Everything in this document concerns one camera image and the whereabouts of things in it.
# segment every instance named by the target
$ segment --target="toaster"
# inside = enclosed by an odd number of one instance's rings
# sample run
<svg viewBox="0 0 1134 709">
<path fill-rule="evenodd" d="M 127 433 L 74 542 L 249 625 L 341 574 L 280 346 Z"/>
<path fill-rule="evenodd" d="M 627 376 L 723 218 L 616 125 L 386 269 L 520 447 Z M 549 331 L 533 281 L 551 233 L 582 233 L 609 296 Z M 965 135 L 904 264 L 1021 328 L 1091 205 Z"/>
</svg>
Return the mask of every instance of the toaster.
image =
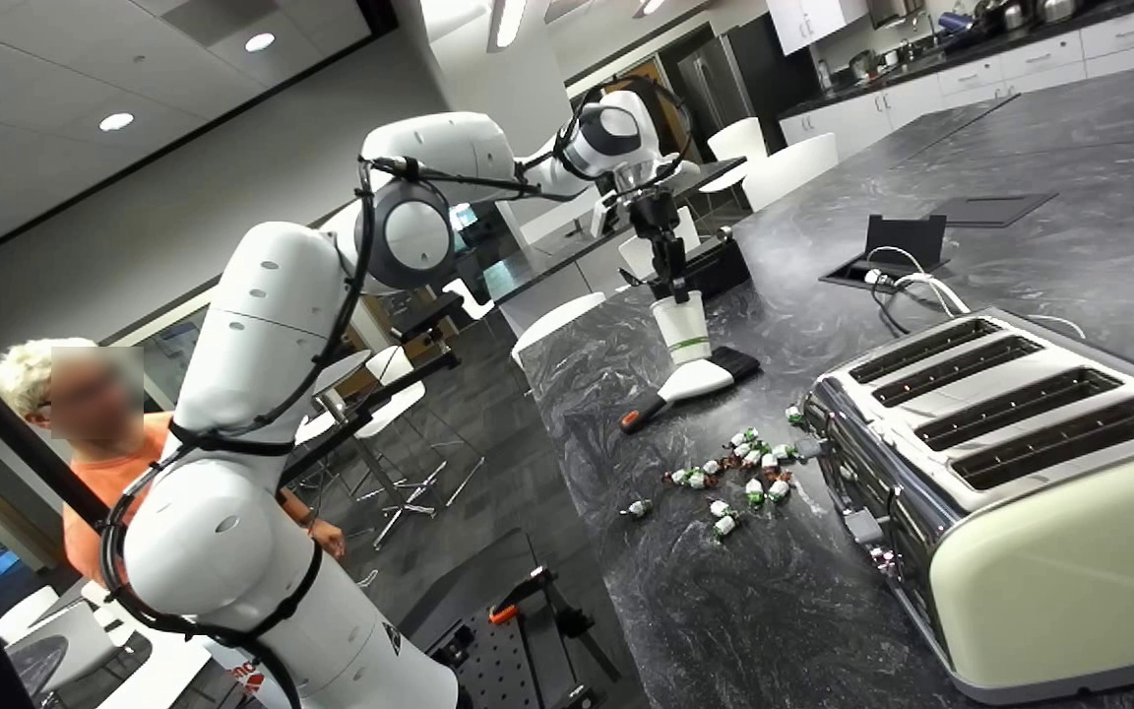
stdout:
<svg viewBox="0 0 1134 709">
<path fill-rule="evenodd" d="M 818 376 L 792 420 L 961 693 L 1134 686 L 1134 364 L 973 310 Z"/>
</svg>

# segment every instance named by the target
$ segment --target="toaster slot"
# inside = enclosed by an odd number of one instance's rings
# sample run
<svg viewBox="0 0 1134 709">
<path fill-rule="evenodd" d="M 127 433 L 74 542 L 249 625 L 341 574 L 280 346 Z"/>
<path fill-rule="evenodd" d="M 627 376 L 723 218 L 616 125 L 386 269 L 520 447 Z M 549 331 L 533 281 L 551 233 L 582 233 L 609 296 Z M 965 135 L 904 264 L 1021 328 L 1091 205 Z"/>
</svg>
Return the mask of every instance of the toaster slot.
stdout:
<svg viewBox="0 0 1134 709">
<path fill-rule="evenodd" d="M 1007 447 L 973 452 L 953 461 L 953 469 L 973 486 L 973 489 L 998 489 L 1017 477 L 1029 477 L 1037 469 L 1065 466 L 1070 458 L 1087 458 L 1112 447 L 1134 440 L 1134 399 L 1114 403 L 1105 411 L 1037 430 L 1029 437 L 1017 437 Z"/>
<path fill-rule="evenodd" d="M 853 384 L 877 384 L 877 380 L 887 380 L 887 376 L 893 376 L 903 368 L 914 368 L 914 364 L 932 357 L 940 351 L 965 346 L 965 343 L 986 339 L 992 331 L 1002 331 L 1002 328 L 990 325 L 990 321 L 967 321 L 967 325 L 945 328 L 945 331 L 937 331 L 931 339 L 904 343 L 904 346 L 897 346 L 897 351 L 891 351 L 881 357 L 872 357 L 872 364 L 853 368 L 851 380 Z"/>
<path fill-rule="evenodd" d="M 1037 419 L 1042 411 L 1059 411 L 1059 407 L 1096 399 L 1096 393 L 1114 390 L 1114 388 L 1120 388 L 1120 380 L 1091 372 L 1091 368 L 1065 372 L 1065 376 L 1030 384 L 1025 390 L 1007 390 L 1007 393 L 990 399 L 979 407 L 957 411 L 953 419 L 931 420 L 916 430 L 916 437 L 931 451 L 953 451 L 953 447 L 973 440 L 979 433 L 1017 426 L 1017 420 Z"/>
<path fill-rule="evenodd" d="M 1030 351 L 1040 351 L 1040 343 L 1007 336 L 1007 339 L 998 339 L 990 346 L 965 351 L 961 357 L 949 357 L 949 364 L 925 368 L 908 380 L 897 380 L 897 384 L 876 390 L 876 399 L 881 407 L 897 407 L 897 403 L 923 399 L 925 390 L 937 390 L 937 388 L 961 384 L 967 376 L 992 372 L 1002 364 L 1025 357 Z"/>
</svg>

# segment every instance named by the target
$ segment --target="orange shirt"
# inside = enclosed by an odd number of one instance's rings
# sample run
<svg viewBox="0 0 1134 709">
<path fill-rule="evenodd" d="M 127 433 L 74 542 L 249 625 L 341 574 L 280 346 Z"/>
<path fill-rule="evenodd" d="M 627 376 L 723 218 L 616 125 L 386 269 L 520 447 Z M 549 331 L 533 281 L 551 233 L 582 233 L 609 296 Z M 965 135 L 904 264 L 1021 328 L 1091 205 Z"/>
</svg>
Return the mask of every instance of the orange shirt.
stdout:
<svg viewBox="0 0 1134 709">
<path fill-rule="evenodd" d="M 71 473 L 81 477 L 81 486 L 109 507 L 118 504 L 121 489 L 147 473 L 165 440 L 171 440 L 171 415 L 141 415 L 135 419 L 135 426 L 155 440 L 155 451 L 138 452 L 138 458 L 118 458 L 118 461 L 66 461 Z M 102 584 L 102 539 L 99 533 L 71 507 L 63 507 L 63 556 L 66 563 Z"/>
</svg>

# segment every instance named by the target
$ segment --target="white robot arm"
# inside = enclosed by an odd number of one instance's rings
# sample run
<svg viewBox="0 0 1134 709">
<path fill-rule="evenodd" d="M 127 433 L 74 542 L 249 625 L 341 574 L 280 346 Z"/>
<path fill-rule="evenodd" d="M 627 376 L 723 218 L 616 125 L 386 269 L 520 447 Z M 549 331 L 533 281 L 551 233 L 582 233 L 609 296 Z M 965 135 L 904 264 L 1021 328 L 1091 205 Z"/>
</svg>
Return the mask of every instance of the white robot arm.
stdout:
<svg viewBox="0 0 1134 709">
<path fill-rule="evenodd" d="M 382 125 L 364 147 L 352 239 L 256 223 L 232 251 L 172 411 L 165 461 L 105 529 L 105 578 L 150 625 L 256 650 L 306 709 L 454 709 L 456 679 L 407 644 L 345 571 L 295 529 L 274 489 L 312 411 L 312 380 L 337 353 L 364 275 L 424 285 L 454 251 L 449 205 L 575 197 L 597 172 L 658 167 L 639 97 L 609 96 L 534 159 L 512 159 L 486 113 Z"/>
</svg>

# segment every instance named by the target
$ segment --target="blonde hair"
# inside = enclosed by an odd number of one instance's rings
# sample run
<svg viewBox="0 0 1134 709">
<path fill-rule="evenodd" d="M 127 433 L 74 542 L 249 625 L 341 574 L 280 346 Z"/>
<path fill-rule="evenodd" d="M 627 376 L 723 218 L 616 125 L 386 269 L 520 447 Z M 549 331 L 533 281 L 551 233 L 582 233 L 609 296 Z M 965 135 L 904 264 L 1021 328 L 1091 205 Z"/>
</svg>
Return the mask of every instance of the blonde hair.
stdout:
<svg viewBox="0 0 1134 709">
<path fill-rule="evenodd" d="M 63 368 L 105 364 L 93 339 L 29 339 L 0 353 L 0 399 L 33 419 Z"/>
</svg>

